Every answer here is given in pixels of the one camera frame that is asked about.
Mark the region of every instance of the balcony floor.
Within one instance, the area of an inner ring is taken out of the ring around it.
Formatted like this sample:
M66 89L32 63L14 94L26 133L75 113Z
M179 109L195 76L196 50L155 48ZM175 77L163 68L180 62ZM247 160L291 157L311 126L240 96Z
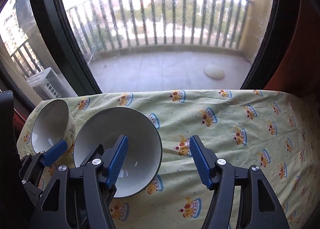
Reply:
M211 64L224 69L224 79L213 80L204 74L204 67ZM101 91L109 93L240 89L251 64L233 55L157 52L94 60L89 68Z

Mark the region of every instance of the wrinkled fabric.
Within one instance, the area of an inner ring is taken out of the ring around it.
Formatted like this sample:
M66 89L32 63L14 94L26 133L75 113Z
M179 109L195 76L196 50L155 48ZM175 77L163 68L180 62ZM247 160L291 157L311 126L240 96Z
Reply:
M301 228L319 201L319 105L312 98L272 91L177 90L64 100L74 117L76 135L97 112L128 107L146 115L161 136L162 163L153 182L142 192L110 204L117 228L201 228L213 192L201 183L189 151L188 139L194 134L234 166L260 166L291 229ZM17 142L21 157L35 154L32 126L48 102L41 102L23 127ZM40 188L61 164L45 169ZM230 228L236 226L239 198L236 187Z

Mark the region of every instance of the silver screw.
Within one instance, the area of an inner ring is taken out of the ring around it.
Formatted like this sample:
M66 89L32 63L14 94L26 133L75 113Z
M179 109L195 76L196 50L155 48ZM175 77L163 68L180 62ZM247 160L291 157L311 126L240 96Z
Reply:
M220 164L220 165L225 165L227 162L224 159L218 159L217 163Z
M92 164L93 165L99 165L101 163L101 160L100 159L94 159L93 161L92 161Z
M67 169L67 166L66 165L61 165L58 170L59 171L65 171Z
M257 165L252 165L251 168L252 168L253 171L259 171L260 170L259 166L257 166Z

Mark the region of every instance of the air conditioner unit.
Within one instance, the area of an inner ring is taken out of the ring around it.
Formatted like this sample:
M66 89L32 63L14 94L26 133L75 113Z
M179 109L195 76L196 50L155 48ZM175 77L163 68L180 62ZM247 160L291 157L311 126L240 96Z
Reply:
M58 75L50 67L29 77L27 82L43 100L69 97Z

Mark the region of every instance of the small bowl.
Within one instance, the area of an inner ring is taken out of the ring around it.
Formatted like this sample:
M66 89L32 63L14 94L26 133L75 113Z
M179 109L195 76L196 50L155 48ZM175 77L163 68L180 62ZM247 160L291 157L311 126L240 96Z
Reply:
M68 144L69 152L73 147L76 133L74 123L64 100L57 99L48 103L39 112L32 128L31 142L35 153L47 151L63 139Z
M97 145L112 148L118 137L128 137L129 148L116 182L115 198L129 197L145 189L159 171L162 143L152 122L130 108L108 108L92 116L80 129L74 148L75 166Z

